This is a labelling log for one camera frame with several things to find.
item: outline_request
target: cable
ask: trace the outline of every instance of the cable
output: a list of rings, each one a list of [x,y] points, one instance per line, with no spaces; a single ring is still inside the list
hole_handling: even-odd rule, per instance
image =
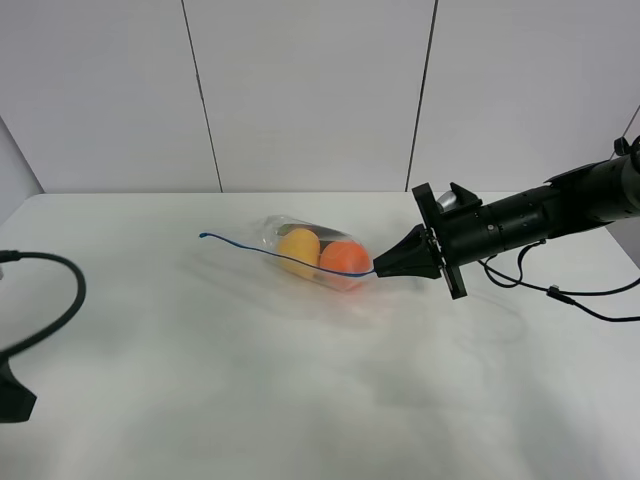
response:
[[[292,262],[296,262],[306,267],[313,268],[314,270],[320,270],[321,272],[332,273],[334,275],[340,275],[343,277],[360,278],[360,277],[365,277],[367,275],[371,275],[372,273],[375,272],[375,270],[369,270],[368,272],[363,272],[363,273],[347,273],[347,272],[338,272],[336,270],[328,270],[326,268],[317,267],[315,265],[311,265],[310,263],[303,262],[302,260],[298,260],[297,258],[287,257],[286,255],[280,255],[279,253],[270,252],[269,250],[263,250],[257,247],[249,247],[248,245],[243,245],[242,243],[234,242],[233,240],[229,240],[228,238],[225,238],[222,235],[217,235],[215,233],[204,232],[200,234],[200,238],[205,238],[205,237],[217,238],[218,240],[222,240],[223,242],[227,242],[229,245],[242,248],[243,250],[251,250],[253,252],[266,253],[267,255],[271,255],[272,257],[284,258],[285,260],[291,260]]]
[[[498,255],[492,255],[489,258],[487,258],[486,262],[484,262],[484,264],[481,263],[481,265],[484,267],[484,273],[487,275],[487,277],[489,277],[489,280],[491,280],[491,282],[499,287],[502,288],[515,288],[518,285],[523,285],[522,282],[522,278],[524,276],[524,272],[522,271],[522,262],[524,260],[524,256],[529,252],[529,250],[531,250],[532,248],[538,247],[540,245],[544,245],[545,243],[547,243],[546,240],[540,240],[539,242],[536,243],[532,243],[531,245],[527,245],[526,247],[524,247],[522,250],[520,250],[520,253],[518,254],[518,271],[520,272],[520,276],[518,277],[518,280],[513,280],[513,283],[508,284],[508,283],[501,283],[499,281],[497,281],[495,278],[493,278],[491,276],[490,271],[494,271],[491,267],[489,267],[487,264],[489,263],[490,260],[493,260],[494,258],[496,258]]]
[[[0,264],[7,263],[7,262],[17,262],[24,258],[38,258],[41,260],[49,260],[49,261],[64,265],[69,270],[71,270],[75,275],[76,281],[78,283],[78,290],[76,293],[76,298],[71,304],[71,306],[57,320],[50,323],[42,330],[25,338],[24,340],[21,340],[18,343],[15,343],[5,348],[4,350],[1,350],[0,365],[6,362],[7,360],[9,360],[9,358],[14,357],[15,355],[18,355],[19,353],[22,353],[25,350],[28,350],[34,345],[40,343],[42,340],[45,340],[46,338],[50,337],[51,335],[56,333],[58,330],[60,330],[62,327],[64,327],[69,322],[69,320],[71,320],[74,317],[74,315],[78,313],[78,310],[80,310],[80,307],[84,303],[84,299],[86,298],[86,295],[87,295],[87,284],[86,284],[84,275],[82,274],[82,271],[80,270],[80,268],[78,268],[78,266],[75,263],[73,263],[71,260],[68,260],[64,257],[60,257],[58,255],[53,255],[51,253],[18,252],[16,250],[0,250]]]
[[[564,290],[560,290],[557,286],[553,285],[549,288],[544,288],[544,287],[540,287],[538,285],[532,285],[530,283],[526,283],[522,281],[523,278],[523,270],[522,270],[522,262],[524,260],[525,255],[534,247],[537,247],[539,245],[544,244],[545,241],[541,240],[540,242],[531,244],[531,245],[527,245],[526,247],[524,247],[522,250],[520,250],[520,253],[518,254],[518,270],[520,272],[520,276],[518,279],[512,278],[508,275],[505,275],[504,273],[501,273],[497,270],[495,270],[494,268],[491,268],[488,265],[488,262],[490,260],[492,260],[493,258],[495,258],[497,255],[493,255],[491,257],[489,257],[486,261],[482,261],[482,260],[478,260],[478,263],[480,265],[482,265],[482,267],[484,268],[484,272],[487,275],[487,277],[489,278],[489,280],[494,284],[497,285],[499,287],[502,288],[514,288],[517,286],[523,286],[526,288],[530,288],[532,290],[536,290],[539,292],[545,292],[546,295],[549,298],[553,298],[554,300],[558,300],[559,302],[562,303],[566,303],[567,305],[571,305],[574,306],[576,308],[579,308],[580,310],[582,310],[583,312],[598,318],[600,320],[604,320],[605,322],[616,322],[616,323],[621,323],[621,322],[637,322],[640,321],[640,316],[635,316],[635,317],[607,317],[605,315],[602,315],[598,312],[594,312],[593,310],[591,310],[588,307],[585,307],[584,305],[582,305],[581,303],[577,302],[576,300],[574,300],[573,298],[570,298],[570,296],[583,296],[583,297],[598,297],[598,296],[606,296],[606,295],[615,295],[617,293],[622,293],[622,292],[626,292],[627,290],[630,290],[638,285],[640,285],[640,278],[631,282],[629,285],[625,285],[624,287],[620,287],[620,288],[616,288],[613,290],[607,290],[607,291],[602,291],[602,292],[569,292],[569,291],[564,291]],[[495,278],[493,278],[491,276],[491,273],[493,273],[494,275],[497,275],[505,280],[509,280],[510,282],[512,282],[511,284],[505,284],[502,282],[497,281]]]

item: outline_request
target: white table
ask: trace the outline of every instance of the white table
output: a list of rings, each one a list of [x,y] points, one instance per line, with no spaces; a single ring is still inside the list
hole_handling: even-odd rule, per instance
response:
[[[497,195],[484,194],[485,201]],[[246,237],[286,213],[374,253],[420,221],[410,194],[42,195],[0,227],[0,249],[66,255],[87,301],[16,357],[38,395],[0,425],[2,480],[640,478],[640,324],[612,325],[463,268],[374,279],[349,294],[305,282],[203,230]],[[515,254],[495,261],[513,272]],[[532,282],[607,289],[638,269],[606,230],[550,242]],[[71,301],[48,262],[5,268],[13,342]],[[640,313],[640,294],[586,302]]]

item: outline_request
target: black cable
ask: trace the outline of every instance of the black cable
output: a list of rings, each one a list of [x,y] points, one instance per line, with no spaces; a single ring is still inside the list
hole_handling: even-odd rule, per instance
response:
[[[535,248],[535,247],[540,246],[540,245],[544,245],[545,243],[547,243],[546,240],[540,240],[539,242],[532,243],[531,245],[527,245],[522,250],[520,250],[520,253],[518,254],[518,271],[520,272],[520,276],[518,277],[518,280],[510,279],[510,280],[513,281],[513,283],[502,283],[502,282],[497,281],[495,278],[493,278],[491,276],[490,272],[491,271],[495,271],[495,270],[493,270],[491,267],[489,267],[488,263],[489,263],[490,260],[493,260],[498,255],[492,255],[489,258],[487,258],[486,262],[481,263],[481,265],[484,267],[484,273],[487,275],[487,277],[489,277],[489,280],[491,280],[491,282],[493,284],[495,284],[495,285],[497,285],[499,287],[502,287],[502,288],[515,288],[518,285],[523,285],[522,278],[524,277],[524,272],[522,271],[522,262],[524,261],[525,255],[532,248]]]
[[[87,284],[84,275],[82,274],[80,268],[78,268],[78,266],[71,260],[60,257],[58,255],[53,255],[51,253],[0,250],[0,264],[7,262],[17,262],[19,260],[22,260],[23,258],[39,258],[42,260],[49,260],[64,265],[75,275],[76,281],[78,282],[78,290],[76,293],[76,298],[71,306],[57,320],[50,323],[42,330],[25,338],[24,340],[21,340],[0,351],[0,365],[6,362],[9,358],[18,355],[25,350],[28,350],[37,343],[40,343],[42,340],[45,340],[46,338],[50,337],[58,330],[60,330],[62,327],[64,327],[69,322],[69,320],[71,320],[74,315],[78,313],[78,310],[80,310],[80,307],[84,303],[84,299],[87,295]]]
[[[526,288],[530,288],[532,290],[537,290],[539,292],[545,292],[547,294],[547,296],[549,298],[553,298],[554,300],[558,300],[560,302],[566,303],[567,305],[571,305],[574,306],[576,308],[579,308],[580,310],[582,310],[585,313],[588,313],[589,315],[598,318],[600,320],[604,320],[606,322],[637,322],[640,321],[640,316],[635,316],[635,317],[607,317],[605,315],[601,315],[600,313],[594,312],[593,310],[591,310],[588,307],[585,307],[584,305],[582,305],[581,303],[577,302],[576,300],[574,300],[573,298],[570,298],[570,296],[583,296],[583,297],[598,297],[598,296],[606,296],[606,295],[615,295],[617,293],[622,293],[622,292],[626,292],[627,290],[630,290],[638,285],[640,285],[640,278],[631,282],[629,285],[625,285],[624,287],[620,287],[620,288],[616,288],[613,290],[607,290],[607,291],[602,291],[602,292],[569,292],[569,291],[564,291],[564,290],[560,290],[558,287],[551,286],[549,288],[544,288],[544,287],[540,287],[539,285],[532,285],[530,283],[526,283],[522,281],[523,278],[523,270],[522,270],[522,262],[524,260],[525,255],[534,247],[537,247],[538,245],[542,245],[544,244],[544,240],[534,243],[532,245],[527,245],[526,247],[524,247],[522,250],[520,250],[520,253],[518,254],[518,270],[520,272],[519,278],[515,279],[512,278],[508,275],[505,275],[504,273],[501,273],[497,270],[495,270],[494,268],[490,267],[488,265],[489,260],[492,260],[493,258],[495,258],[497,255],[493,255],[491,257],[489,257],[486,261],[482,261],[482,260],[478,260],[478,263],[480,265],[482,265],[482,267],[484,268],[484,272],[487,275],[487,278],[489,278],[489,280],[494,284],[497,285],[499,287],[502,288],[514,288],[517,286],[523,286]],[[493,278],[491,276],[491,274],[497,275],[505,280],[508,280],[510,282],[512,282],[511,284],[505,284],[502,282],[497,281],[495,278]]]

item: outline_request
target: orange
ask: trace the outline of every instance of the orange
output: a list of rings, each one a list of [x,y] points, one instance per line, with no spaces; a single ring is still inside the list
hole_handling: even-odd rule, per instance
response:
[[[371,259],[367,250],[352,241],[332,242],[320,255],[320,267],[342,273],[365,273],[371,268]],[[326,278],[339,288],[351,288],[356,279],[326,274]]]

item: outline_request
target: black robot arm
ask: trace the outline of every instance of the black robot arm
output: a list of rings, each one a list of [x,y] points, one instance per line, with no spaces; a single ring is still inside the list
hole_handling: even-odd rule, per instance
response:
[[[374,260],[379,277],[444,274],[451,296],[466,296],[460,266],[499,253],[640,216],[640,137],[615,142],[614,160],[585,165],[538,188],[483,205],[455,183],[436,201],[413,189],[424,224]]]

